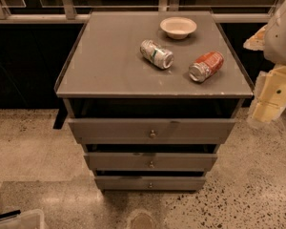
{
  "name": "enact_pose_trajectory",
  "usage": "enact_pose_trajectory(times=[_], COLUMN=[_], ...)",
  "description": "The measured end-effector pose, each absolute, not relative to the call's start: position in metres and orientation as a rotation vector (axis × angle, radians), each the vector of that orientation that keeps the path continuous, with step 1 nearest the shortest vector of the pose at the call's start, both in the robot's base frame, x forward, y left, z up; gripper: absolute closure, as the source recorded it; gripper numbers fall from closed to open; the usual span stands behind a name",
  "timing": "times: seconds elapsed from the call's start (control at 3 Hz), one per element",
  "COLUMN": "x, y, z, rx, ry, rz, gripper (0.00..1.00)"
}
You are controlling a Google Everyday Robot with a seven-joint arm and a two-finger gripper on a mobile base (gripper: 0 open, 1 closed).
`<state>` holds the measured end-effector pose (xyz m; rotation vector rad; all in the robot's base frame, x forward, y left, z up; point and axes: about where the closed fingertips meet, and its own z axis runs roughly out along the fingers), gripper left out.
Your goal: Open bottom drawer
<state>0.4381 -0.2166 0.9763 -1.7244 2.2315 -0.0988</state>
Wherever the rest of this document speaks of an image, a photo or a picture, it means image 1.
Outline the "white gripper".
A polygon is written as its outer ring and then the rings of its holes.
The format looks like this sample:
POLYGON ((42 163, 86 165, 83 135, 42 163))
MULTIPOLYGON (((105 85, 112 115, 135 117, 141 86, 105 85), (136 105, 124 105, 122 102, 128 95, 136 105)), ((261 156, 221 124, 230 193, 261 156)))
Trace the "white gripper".
POLYGON ((267 27, 260 28, 243 47, 251 51, 264 50, 264 57, 276 64, 268 73, 259 73, 248 112, 247 122, 252 127, 262 127, 277 120, 286 109, 286 0, 267 27))

